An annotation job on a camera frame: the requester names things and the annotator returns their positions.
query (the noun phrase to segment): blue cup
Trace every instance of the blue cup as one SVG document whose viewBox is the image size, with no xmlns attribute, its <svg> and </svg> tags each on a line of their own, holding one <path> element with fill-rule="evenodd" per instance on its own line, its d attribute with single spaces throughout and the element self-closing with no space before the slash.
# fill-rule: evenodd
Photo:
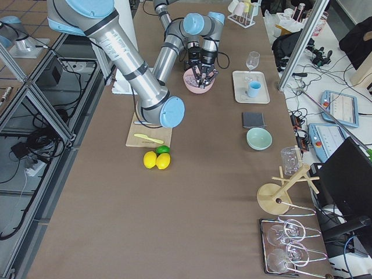
<svg viewBox="0 0 372 279">
<path fill-rule="evenodd" d="M 259 83 L 258 81 L 251 81 L 249 84 L 248 84 L 248 97 L 250 98 L 254 98 L 258 95 L 258 93 L 260 92 L 261 90 L 261 83 Z"/>
</svg>

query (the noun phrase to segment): blue cable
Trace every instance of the blue cable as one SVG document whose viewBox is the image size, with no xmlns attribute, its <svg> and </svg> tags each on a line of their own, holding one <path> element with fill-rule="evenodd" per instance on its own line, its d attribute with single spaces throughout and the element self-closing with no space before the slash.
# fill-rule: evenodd
<svg viewBox="0 0 372 279">
<path fill-rule="evenodd" d="M 345 261 L 345 265 L 346 265 L 346 270 L 348 271 L 348 273 L 350 274 L 350 278 L 351 279 L 354 279 L 353 275 L 351 274 L 351 271 L 350 271 L 350 268 L 348 266 L 348 262 L 346 261 L 346 247 L 348 247 L 348 244 L 349 242 L 355 237 L 355 235 L 353 235 L 352 237 L 350 237 L 347 242 L 345 243 L 345 246 L 344 246 L 344 261 Z"/>
</svg>

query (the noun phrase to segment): blue joint cap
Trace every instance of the blue joint cap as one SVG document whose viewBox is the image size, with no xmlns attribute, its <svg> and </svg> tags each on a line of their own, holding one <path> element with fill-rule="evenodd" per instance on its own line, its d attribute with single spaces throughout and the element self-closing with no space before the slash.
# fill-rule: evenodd
<svg viewBox="0 0 372 279">
<path fill-rule="evenodd" d="M 4 48 L 8 48 L 12 45 L 12 42 L 0 35 L 0 44 L 2 44 Z"/>
<path fill-rule="evenodd" d="M 66 3 L 90 19 L 103 19 L 114 10 L 114 0 L 66 0 Z"/>
<path fill-rule="evenodd" d="M 184 115 L 184 102 L 179 97 L 172 96 L 160 110 L 160 123 L 165 128 L 173 128 L 181 123 Z"/>
<path fill-rule="evenodd" d="M 224 22 L 225 22 L 225 15 L 223 13 L 209 12 L 208 16 L 210 16 L 214 19 L 217 19 L 222 24 L 224 24 Z"/>
<path fill-rule="evenodd" d="M 4 16 L 0 20 L 7 24 L 21 23 L 20 19 L 16 16 Z"/>
<path fill-rule="evenodd" d="M 82 29 L 72 27 L 60 22 L 56 22 L 50 18 L 48 18 L 49 27 L 57 32 L 71 34 L 71 35 L 77 35 L 77 36 L 84 36 L 85 34 L 82 31 Z"/>
<path fill-rule="evenodd" d="M 198 35 L 204 28 L 204 18 L 199 13 L 189 13 L 184 18 L 184 29 L 190 35 Z"/>
</svg>

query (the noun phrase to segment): computer monitor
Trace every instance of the computer monitor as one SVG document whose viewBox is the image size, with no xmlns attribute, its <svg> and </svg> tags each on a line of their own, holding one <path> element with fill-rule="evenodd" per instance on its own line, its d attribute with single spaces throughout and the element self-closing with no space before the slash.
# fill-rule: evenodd
<svg viewBox="0 0 372 279">
<path fill-rule="evenodd" d="M 320 183 L 332 197 L 346 223 L 372 256 L 372 226 L 360 220 L 372 219 L 372 162 L 348 137 L 319 170 Z"/>
</svg>

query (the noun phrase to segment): white tray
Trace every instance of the white tray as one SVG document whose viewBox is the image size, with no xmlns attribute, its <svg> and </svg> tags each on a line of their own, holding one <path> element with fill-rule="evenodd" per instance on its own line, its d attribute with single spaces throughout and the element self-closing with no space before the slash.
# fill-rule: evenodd
<svg viewBox="0 0 372 279">
<path fill-rule="evenodd" d="M 256 80 L 261 83 L 261 90 L 258 93 L 258 96 L 254 98 L 248 97 L 246 90 L 248 88 L 248 80 Z M 267 90 L 265 76 L 260 71 L 234 71 L 232 73 L 232 80 L 234 82 L 234 94 L 235 100 L 238 103 L 269 103 L 270 96 L 269 91 Z"/>
</svg>

